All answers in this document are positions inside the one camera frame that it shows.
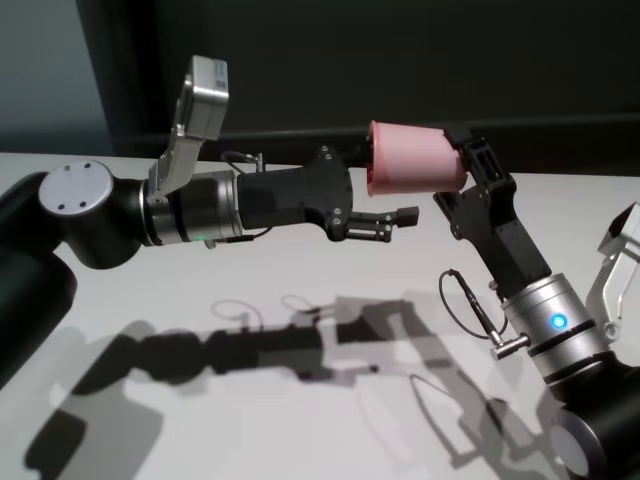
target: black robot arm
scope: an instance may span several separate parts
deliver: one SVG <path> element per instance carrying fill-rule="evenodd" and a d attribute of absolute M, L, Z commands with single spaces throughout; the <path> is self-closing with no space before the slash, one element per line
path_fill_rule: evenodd
<path fill-rule="evenodd" d="M 0 197 L 0 388 L 71 308 L 76 280 L 53 253 L 62 242 L 86 266 L 108 269 L 141 245 L 213 248 L 261 235 L 245 229 L 312 223 L 332 241 L 390 242 L 394 226 L 417 224 L 417 207 L 353 211 L 345 153 L 331 145 L 296 159 L 297 168 L 267 171 L 260 154 L 229 152 L 256 171 L 245 173 L 223 155 L 240 175 L 194 173 L 204 141 L 220 132 L 227 100 L 226 63 L 194 57 L 169 146 L 148 179 L 116 178 L 105 165 L 85 160 L 27 177 Z"/>
<path fill-rule="evenodd" d="M 614 305 L 619 312 L 640 260 L 640 205 L 625 210 L 609 228 L 600 247 L 606 255 L 603 269 L 585 306 L 562 274 L 551 274 L 520 223 L 513 207 L 516 183 L 488 143 L 464 130 L 449 131 L 448 138 L 475 186 L 461 193 L 437 193 L 435 201 L 454 237 L 470 241 L 480 254 L 518 335 L 504 341 L 495 327 L 485 328 L 494 343 L 494 358 L 526 347 L 551 392 L 564 402 L 549 434 L 573 474 L 637 478 L 640 370 L 620 363 L 609 344 L 619 329 Z M 481 308 L 474 312 L 483 325 L 490 324 L 481 318 Z"/>

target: table surface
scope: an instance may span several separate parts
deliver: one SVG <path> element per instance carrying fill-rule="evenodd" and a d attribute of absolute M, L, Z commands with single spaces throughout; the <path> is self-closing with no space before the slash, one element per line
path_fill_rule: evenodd
<path fill-rule="evenodd" d="M 0 191 L 76 159 L 2 154 Z M 96 159 L 119 177 L 144 178 L 151 164 Z M 352 178 L 357 210 L 419 205 L 419 226 L 390 244 L 331 243 L 300 225 L 212 251 L 143 247 L 108 271 L 61 246 L 78 293 L 0 391 L 0 477 L 567 478 L 543 435 L 557 404 L 526 354 L 494 362 L 440 303 L 437 278 L 452 267 L 502 318 L 471 245 L 453 239 L 431 195 L 369 198 L 364 171 Z M 520 219 L 584 298 L 596 248 L 640 179 L 515 178 Z M 637 288 L 626 312 L 640 308 Z M 627 318 L 623 337 L 619 357 L 639 362 L 640 325 Z M 270 350 L 243 355 L 258 341 Z"/>

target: screw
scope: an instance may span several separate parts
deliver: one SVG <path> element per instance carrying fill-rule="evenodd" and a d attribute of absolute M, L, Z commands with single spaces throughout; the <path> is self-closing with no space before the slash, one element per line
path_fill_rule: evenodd
<path fill-rule="evenodd" d="M 604 333 L 609 340 L 617 340 L 620 335 L 620 325 L 613 322 L 607 322 L 604 326 Z"/>

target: pink cup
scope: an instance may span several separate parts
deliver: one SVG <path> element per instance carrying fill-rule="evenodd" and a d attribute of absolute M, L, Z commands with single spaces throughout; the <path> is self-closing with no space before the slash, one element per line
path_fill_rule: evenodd
<path fill-rule="evenodd" d="M 367 168 L 369 195 L 452 192 L 467 175 L 460 154 L 437 128 L 371 122 L 373 161 Z"/>

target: blue led light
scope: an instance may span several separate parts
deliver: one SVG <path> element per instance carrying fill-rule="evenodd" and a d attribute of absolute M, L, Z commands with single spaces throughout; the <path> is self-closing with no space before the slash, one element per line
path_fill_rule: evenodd
<path fill-rule="evenodd" d="M 554 313 L 551 315 L 551 326 L 557 330 L 566 328 L 569 324 L 569 319 L 562 313 Z"/>

